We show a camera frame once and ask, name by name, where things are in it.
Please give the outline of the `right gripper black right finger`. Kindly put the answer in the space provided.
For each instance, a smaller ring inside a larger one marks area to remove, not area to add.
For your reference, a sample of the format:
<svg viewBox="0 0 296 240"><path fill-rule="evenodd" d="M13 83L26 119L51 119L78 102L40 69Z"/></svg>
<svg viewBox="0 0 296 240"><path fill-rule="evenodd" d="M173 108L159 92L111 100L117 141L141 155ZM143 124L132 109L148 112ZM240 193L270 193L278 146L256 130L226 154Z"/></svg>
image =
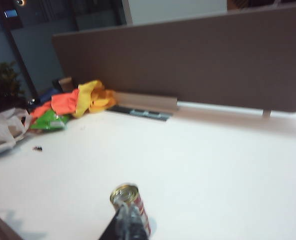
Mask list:
<svg viewBox="0 0 296 240"><path fill-rule="evenodd" d="M142 217L139 209L135 204L131 204L129 208L130 225L129 225L129 239L130 240L148 240L149 236L144 227Z"/></svg>

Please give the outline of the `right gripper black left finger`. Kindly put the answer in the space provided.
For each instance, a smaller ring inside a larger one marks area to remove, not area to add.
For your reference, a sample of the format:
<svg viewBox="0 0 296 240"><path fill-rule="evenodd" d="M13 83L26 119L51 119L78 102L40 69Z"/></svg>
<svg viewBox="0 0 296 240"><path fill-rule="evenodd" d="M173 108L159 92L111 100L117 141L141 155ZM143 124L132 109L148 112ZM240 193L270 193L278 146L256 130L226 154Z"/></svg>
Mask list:
<svg viewBox="0 0 296 240"><path fill-rule="evenodd" d="M123 202L119 204L114 217L103 231L99 240L129 240L130 239L130 210Z"/></svg>

